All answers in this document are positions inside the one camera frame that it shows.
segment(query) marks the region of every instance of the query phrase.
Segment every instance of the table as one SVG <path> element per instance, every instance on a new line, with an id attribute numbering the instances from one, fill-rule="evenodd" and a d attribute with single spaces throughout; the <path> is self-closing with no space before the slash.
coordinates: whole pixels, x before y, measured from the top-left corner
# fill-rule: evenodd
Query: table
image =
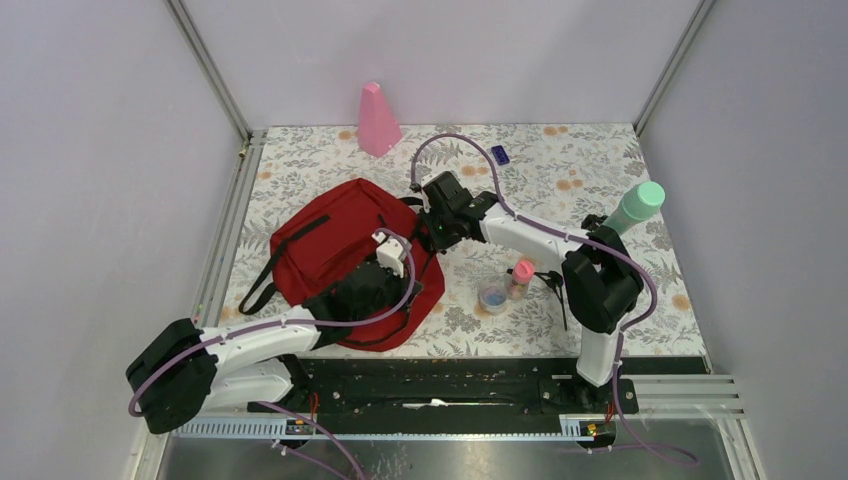
<path id="1" fill-rule="evenodd" d="M 280 225 L 311 199 L 356 177 L 394 195 L 408 195 L 409 159 L 418 145 L 437 133 L 461 133 L 484 148 L 503 145 L 511 159 L 508 165 L 498 167 L 507 201 L 522 211 L 575 229 L 589 213 L 612 212 L 624 192 L 649 179 L 629 124 L 419 125 L 402 130 L 403 140 L 381 158 L 359 149 L 355 127 L 273 127 L 268 131 L 219 325 L 236 325 L 288 308 L 281 295 L 275 295 L 254 318 L 244 317 L 237 308 L 266 263 L 268 240 Z M 441 170 L 452 170 L 474 194 L 493 189 L 485 160 L 458 140 L 443 139 L 424 151 L 419 176 Z M 659 288 L 656 313 L 627 331 L 625 355 L 704 355 L 662 216 L 637 225 L 623 240 Z M 306 355 L 576 356 L 580 326 L 569 313 L 567 329 L 564 327 L 555 296 L 538 280 L 531 283 L 524 300 L 511 304 L 504 313 L 492 316 L 477 307 L 478 283 L 504 272 L 520 257 L 503 247 L 462 242 L 440 256 L 445 295 L 404 345 L 384 353 L 331 345 Z M 540 270 L 553 267 L 540 266 Z M 648 300 L 643 294 L 636 311 L 643 311 Z"/>

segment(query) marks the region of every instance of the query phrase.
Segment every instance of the bag handle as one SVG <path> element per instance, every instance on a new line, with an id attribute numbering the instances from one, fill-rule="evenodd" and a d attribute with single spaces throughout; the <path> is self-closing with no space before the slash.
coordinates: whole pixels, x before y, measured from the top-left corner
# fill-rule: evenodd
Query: bag handle
<path id="1" fill-rule="evenodd" d="M 259 286 L 262 285 L 262 282 L 264 282 L 265 279 L 268 278 L 268 275 L 271 274 L 271 271 L 274 270 L 274 267 L 277 265 L 277 262 L 279 262 L 280 258 L 283 257 L 283 253 L 285 252 L 288 243 L 302 238 L 307 233 L 311 232 L 312 230 L 315 230 L 323 223 L 326 223 L 329 219 L 329 215 L 322 215 L 306 224 L 300 230 L 291 234 L 291 236 L 284 238 L 283 241 L 281 241 L 280 244 L 277 245 L 277 248 L 276 250 L 274 250 L 274 253 L 271 255 L 271 258 L 268 259 L 268 263 L 266 263 L 265 266 L 262 267 L 262 271 L 259 273 L 259 277 L 256 279 L 255 282 L 253 282 L 253 285 L 250 286 L 250 290 L 248 290 L 247 295 L 245 295 L 244 298 L 241 300 L 241 303 L 239 303 L 240 313 L 244 315 L 253 315 L 259 310 L 262 310 L 262 308 L 268 304 L 268 302 L 271 300 L 271 297 L 273 297 L 274 294 L 277 293 L 277 287 L 274 285 L 273 282 L 269 283 L 265 287 L 265 289 L 262 290 L 262 293 L 259 294 L 259 298 L 256 300 L 256 303 L 248 307 L 247 301 L 250 299 L 250 297 L 253 296 L 254 293 L 256 293 L 256 290 L 258 290 Z"/>

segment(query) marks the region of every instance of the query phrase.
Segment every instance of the floral pattern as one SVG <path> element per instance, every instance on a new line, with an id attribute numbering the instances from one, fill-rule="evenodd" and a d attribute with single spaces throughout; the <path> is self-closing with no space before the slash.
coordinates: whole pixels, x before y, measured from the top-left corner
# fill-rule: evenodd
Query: floral pattern
<path id="1" fill-rule="evenodd" d="M 237 306 L 268 260 L 268 240 L 280 225 L 316 196 L 356 177 L 392 194 L 408 195 L 410 157 L 437 133 L 461 133 L 484 148 L 503 145 L 510 163 L 497 168 L 507 200 L 520 210 L 572 228 L 587 214 L 611 212 L 624 192 L 648 180 L 638 140 L 628 124 L 429 125 L 402 130 L 403 140 L 382 158 L 359 149 L 354 127 L 269 130 L 221 325 L 254 319 L 240 315 Z M 417 167 L 419 178 L 442 170 L 452 170 L 474 193 L 492 190 L 485 159 L 458 140 L 443 139 L 424 150 Z M 625 354 L 703 355 L 704 345 L 662 217 L 637 225 L 625 234 L 624 242 L 659 288 L 656 313 L 628 330 Z M 385 353 L 331 345 L 307 355 L 577 355 L 580 326 L 567 310 L 567 328 L 563 325 L 556 297 L 542 282 L 534 280 L 527 296 L 499 315 L 489 315 L 477 305 L 479 282 L 503 273 L 520 257 L 504 247 L 462 242 L 439 257 L 445 295 L 404 345 Z M 540 266 L 542 271 L 552 268 Z M 648 295 L 641 295 L 636 311 L 643 311 L 648 303 Z M 275 295 L 255 318 L 288 308 L 283 297 Z"/>

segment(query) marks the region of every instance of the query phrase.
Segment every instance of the red backpack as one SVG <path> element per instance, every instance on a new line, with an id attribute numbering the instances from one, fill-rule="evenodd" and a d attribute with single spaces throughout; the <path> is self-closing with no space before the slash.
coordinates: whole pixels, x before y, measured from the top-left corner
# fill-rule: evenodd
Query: red backpack
<path id="1" fill-rule="evenodd" d="M 377 242 L 371 234 L 380 227 L 411 241 L 415 264 L 423 265 L 416 272 L 416 280 L 424 288 L 409 309 L 377 323 L 355 327 L 338 343 L 373 352 L 400 346 L 445 293 L 445 279 L 435 253 L 428 253 L 419 241 L 423 225 L 415 212 L 403 200 L 361 178 L 318 196 L 271 236 L 271 258 L 239 305 L 239 312 L 255 314 L 277 291 L 290 305 L 299 305 L 321 293 L 374 253 Z M 274 283 L 247 307 L 248 299 L 271 272 Z"/>

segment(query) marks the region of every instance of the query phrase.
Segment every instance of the white wall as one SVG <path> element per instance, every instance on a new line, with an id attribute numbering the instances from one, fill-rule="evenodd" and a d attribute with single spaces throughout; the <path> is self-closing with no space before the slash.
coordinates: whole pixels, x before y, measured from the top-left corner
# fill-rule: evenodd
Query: white wall
<path id="1" fill-rule="evenodd" d="M 248 123 L 632 122 L 698 0 L 186 0 Z"/>
<path id="2" fill-rule="evenodd" d="M 238 140 L 161 1 L 0 6 L 0 478 L 115 480 Z"/>
<path id="3" fill-rule="evenodd" d="M 643 136 L 769 479 L 844 478 L 848 3 L 718 2 Z"/>

